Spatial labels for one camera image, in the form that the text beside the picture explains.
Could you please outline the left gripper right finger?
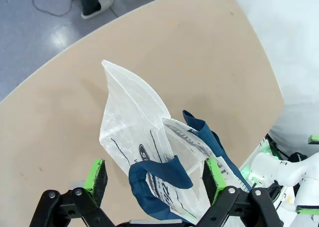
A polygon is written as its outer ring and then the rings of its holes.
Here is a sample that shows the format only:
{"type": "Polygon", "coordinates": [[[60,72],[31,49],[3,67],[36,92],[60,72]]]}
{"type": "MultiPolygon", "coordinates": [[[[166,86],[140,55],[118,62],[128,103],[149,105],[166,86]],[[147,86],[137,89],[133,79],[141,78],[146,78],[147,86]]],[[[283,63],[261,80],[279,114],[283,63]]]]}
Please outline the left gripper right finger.
{"type": "Polygon", "coordinates": [[[253,188],[249,192],[227,186],[214,158],[204,161],[202,180],[211,206],[196,224],[198,227],[222,227],[230,216],[239,217],[246,227],[282,227],[269,192],[253,188]]]}

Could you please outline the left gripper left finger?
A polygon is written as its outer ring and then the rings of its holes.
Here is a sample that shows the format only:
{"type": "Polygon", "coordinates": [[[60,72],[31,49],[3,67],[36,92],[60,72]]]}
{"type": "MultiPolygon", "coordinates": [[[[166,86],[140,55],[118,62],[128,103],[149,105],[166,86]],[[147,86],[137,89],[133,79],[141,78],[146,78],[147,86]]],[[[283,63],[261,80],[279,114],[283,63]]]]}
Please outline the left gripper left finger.
{"type": "Polygon", "coordinates": [[[61,194],[57,190],[42,193],[30,222],[31,227],[66,227],[72,219],[81,219],[87,227],[113,227],[115,224],[101,209],[108,182],[104,159],[95,160],[83,187],[61,194]]]}

